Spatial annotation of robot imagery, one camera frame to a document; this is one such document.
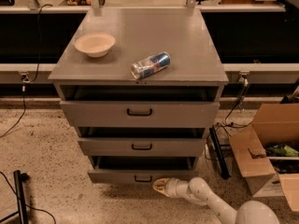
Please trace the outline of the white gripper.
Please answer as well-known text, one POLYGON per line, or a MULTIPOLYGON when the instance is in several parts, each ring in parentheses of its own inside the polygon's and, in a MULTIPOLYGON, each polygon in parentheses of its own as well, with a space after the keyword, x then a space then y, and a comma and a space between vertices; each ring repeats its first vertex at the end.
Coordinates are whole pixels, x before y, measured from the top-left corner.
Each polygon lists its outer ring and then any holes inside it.
POLYGON ((153 182, 152 187, 157 192, 170 198, 188 198, 190 193, 189 182, 177 178, 160 178, 153 182))

